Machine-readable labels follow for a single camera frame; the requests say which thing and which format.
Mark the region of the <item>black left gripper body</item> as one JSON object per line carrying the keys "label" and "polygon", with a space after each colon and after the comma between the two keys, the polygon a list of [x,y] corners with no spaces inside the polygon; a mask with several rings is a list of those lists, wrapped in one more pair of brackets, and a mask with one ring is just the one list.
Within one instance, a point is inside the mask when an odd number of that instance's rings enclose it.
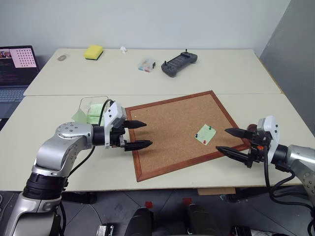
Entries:
{"label": "black left gripper body", "polygon": [[110,147],[117,148],[125,147],[125,140],[124,140],[125,128],[120,126],[118,128],[112,128],[110,131]]}

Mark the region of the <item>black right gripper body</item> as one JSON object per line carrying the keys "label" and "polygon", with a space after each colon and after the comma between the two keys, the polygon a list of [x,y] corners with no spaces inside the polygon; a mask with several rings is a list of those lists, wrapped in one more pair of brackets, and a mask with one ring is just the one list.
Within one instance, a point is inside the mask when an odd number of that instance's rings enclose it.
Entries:
{"label": "black right gripper body", "polygon": [[253,162],[263,162],[265,159],[264,151],[269,148],[269,135],[266,132],[249,131],[251,147],[249,150],[249,160]]}

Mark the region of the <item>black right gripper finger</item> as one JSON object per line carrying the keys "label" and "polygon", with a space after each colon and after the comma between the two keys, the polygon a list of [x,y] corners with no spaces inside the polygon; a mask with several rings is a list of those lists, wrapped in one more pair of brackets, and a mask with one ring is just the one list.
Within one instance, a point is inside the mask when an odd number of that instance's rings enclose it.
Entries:
{"label": "black right gripper finger", "polygon": [[240,129],[240,128],[236,128],[236,127],[227,128],[227,129],[225,129],[225,132],[227,132],[228,134],[230,134],[234,137],[238,137],[241,139],[248,139],[248,140],[252,139],[252,137],[254,135],[254,132],[252,132],[252,131],[248,131],[248,130]]}
{"label": "black right gripper finger", "polygon": [[233,160],[242,162],[248,168],[252,167],[252,163],[250,162],[249,156],[245,153],[242,153],[234,148],[231,147],[224,147],[224,146],[216,146],[216,149],[221,152],[224,156],[227,156]]}

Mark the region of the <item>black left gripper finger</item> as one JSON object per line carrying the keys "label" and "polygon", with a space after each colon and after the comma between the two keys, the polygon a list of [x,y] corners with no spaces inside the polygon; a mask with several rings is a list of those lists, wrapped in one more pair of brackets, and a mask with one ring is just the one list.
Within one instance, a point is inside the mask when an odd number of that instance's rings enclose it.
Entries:
{"label": "black left gripper finger", "polygon": [[123,122],[123,128],[127,129],[136,129],[144,126],[147,126],[147,124],[138,120],[125,120]]}
{"label": "black left gripper finger", "polygon": [[124,150],[125,151],[133,151],[133,150],[140,150],[143,148],[147,148],[153,142],[150,140],[137,140],[135,142],[127,142],[125,141]]}

